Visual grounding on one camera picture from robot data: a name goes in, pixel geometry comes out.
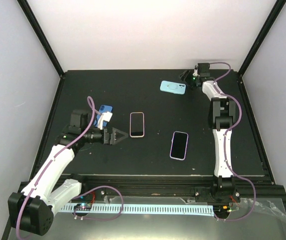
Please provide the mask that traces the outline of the light blue phone case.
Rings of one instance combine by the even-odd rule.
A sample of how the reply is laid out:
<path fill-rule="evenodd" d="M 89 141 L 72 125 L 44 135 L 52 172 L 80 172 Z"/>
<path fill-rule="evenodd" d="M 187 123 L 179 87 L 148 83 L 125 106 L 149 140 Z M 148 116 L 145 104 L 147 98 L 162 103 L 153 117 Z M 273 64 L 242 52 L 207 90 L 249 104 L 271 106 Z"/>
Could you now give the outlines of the light blue phone case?
<path fill-rule="evenodd" d="M 160 85 L 160 90 L 166 93 L 172 93 L 176 95 L 183 95 L 186 91 L 186 85 L 183 83 L 176 83 L 163 80 Z"/>

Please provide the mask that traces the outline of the blue phone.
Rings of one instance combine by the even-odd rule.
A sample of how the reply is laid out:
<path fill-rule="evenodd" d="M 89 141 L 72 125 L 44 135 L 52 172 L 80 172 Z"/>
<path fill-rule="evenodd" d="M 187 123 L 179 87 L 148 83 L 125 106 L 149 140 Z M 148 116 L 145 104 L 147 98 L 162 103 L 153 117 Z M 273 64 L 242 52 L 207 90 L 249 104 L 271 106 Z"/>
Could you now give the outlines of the blue phone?
<path fill-rule="evenodd" d="M 112 109 L 113 109 L 112 106 L 109 106 L 109 105 L 101 105 L 100 109 L 96 111 L 97 116 L 96 116 L 96 120 L 95 120 L 95 122 L 94 122 L 93 125 L 94 125 L 96 128 L 98 128 L 98 127 L 97 127 L 97 121 L 98 121 L 98 119 L 100 118 L 101 113 L 104 113 L 104 112 L 111 112 L 111 113 L 112 113 Z"/>

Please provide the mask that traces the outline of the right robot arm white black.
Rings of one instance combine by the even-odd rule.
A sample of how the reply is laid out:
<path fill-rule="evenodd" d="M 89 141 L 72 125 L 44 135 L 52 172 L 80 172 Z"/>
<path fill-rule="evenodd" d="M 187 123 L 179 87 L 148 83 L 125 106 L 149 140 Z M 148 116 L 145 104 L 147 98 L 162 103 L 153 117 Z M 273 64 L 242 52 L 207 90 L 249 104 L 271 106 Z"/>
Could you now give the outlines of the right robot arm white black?
<path fill-rule="evenodd" d="M 212 77 L 202 77 L 192 70 L 185 70 L 179 78 L 191 89 L 200 87 L 210 100 L 208 125 L 215 143 L 215 168 L 209 192 L 214 202 L 228 201 L 235 192 L 230 142 L 232 126 L 237 122 L 236 102 L 220 89 Z"/>

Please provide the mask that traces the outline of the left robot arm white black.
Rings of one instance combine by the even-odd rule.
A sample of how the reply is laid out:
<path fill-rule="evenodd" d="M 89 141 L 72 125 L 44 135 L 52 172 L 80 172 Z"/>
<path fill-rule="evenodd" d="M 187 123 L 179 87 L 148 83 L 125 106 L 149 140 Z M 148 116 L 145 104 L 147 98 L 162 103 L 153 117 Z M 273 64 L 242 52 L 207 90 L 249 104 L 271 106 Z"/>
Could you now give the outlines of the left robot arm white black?
<path fill-rule="evenodd" d="M 115 145 L 126 139 L 128 134 L 116 128 L 106 128 L 111 112 L 103 112 L 96 125 L 94 114 L 74 110 L 70 123 L 56 138 L 51 152 L 35 177 L 21 192 L 14 192 L 8 199 L 10 223 L 16 233 L 26 231 L 43 236 L 53 223 L 54 216 L 69 201 L 77 197 L 86 199 L 90 187 L 81 178 L 70 178 L 54 188 L 64 169 L 85 144 L 100 143 Z"/>

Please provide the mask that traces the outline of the right black frame post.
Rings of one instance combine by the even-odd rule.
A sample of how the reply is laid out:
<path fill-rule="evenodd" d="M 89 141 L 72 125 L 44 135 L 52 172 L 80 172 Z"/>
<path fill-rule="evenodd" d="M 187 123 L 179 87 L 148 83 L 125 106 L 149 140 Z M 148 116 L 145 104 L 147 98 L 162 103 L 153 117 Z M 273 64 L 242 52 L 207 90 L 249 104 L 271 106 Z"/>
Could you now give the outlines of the right black frame post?
<path fill-rule="evenodd" d="M 256 53 L 258 52 L 260 46 L 268 35 L 270 29 L 272 28 L 274 22 L 282 11 L 284 5 L 286 4 L 286 0 L 276 0 L 271 11 L 269 12 L 264 24 L 262 25 L 257 37 L 255 38 L 248 54 L 246 55 L 239 71 L 238 75 L 243 77 L 246 70 L 250 66 L 252 60 L 254 59 Z"/>

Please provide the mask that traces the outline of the black frame post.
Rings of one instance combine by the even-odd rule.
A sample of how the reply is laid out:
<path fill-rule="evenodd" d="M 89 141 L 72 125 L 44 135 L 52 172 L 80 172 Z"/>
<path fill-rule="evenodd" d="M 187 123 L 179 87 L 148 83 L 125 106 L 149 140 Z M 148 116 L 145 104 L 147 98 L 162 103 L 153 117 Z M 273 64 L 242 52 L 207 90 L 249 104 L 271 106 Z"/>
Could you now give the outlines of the black frame post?
<path fill-rule="evenodd" d="M 272 28 L 274 22 L 282 11 L 284 5 L 286 4 L 286 0 L 276 0 L 271 11 L 269 12 L 264 24 L 262 25 L 257 37 L 255 38 L 248 54 L 246 55 L 239 71 L 238 75 L 243 77 L 246 70 L 250 66 L 252 60 L 254 59 L 256 53 L 258 52 L 260 46 L 268 35 L 270 29 Z"/>
<path fill-rule="evenodd" d="M 43 49 L 45 50 L 47 56 L 49 57 L 53 67 L 55 68 L 56 72 L 58 73 L 58 75 L 60 77 L 64 76 L 64 71 L 48 41 L 48 39 L 46 38 L 46 35 L 44 33 L 44 31 L 42 30 L 32 8 L 30 7 L 29 3 L 27 0 L 17 0 L 20 8 L 22 9 L 22 11 L 24 12 L 30 26 L 32 27 L 32 29 L 34 30 L 38 40 L 40 41 Z"/>

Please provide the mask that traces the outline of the left black frame post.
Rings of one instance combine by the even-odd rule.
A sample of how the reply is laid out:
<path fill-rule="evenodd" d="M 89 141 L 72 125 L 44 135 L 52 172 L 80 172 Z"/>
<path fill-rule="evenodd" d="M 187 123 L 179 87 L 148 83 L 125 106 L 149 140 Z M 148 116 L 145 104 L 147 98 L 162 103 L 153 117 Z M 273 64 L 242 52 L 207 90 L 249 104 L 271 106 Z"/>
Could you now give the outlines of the left black frame post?
<path fill-rule="evenodd" d="M 58 75 L 60 77 L 64 76 L 64 71 L 48 41 L 48 39 L 46 38 L 46 35 L 44 33 L 44 31 L 42 30 L 32 8 L 30 7 L 29 3 L 27 0 L 17 0 L 20 8 L 22 9 L 22 11 L 24 12 L 30 26 L 32 27 L 32 29 L 34 30 L 38 40 L 40 41 L 43 49 L 45 50 L 47 56 L 49 57 L 53 67 L 55 68 L 56 72 L 58 73 Z"/>

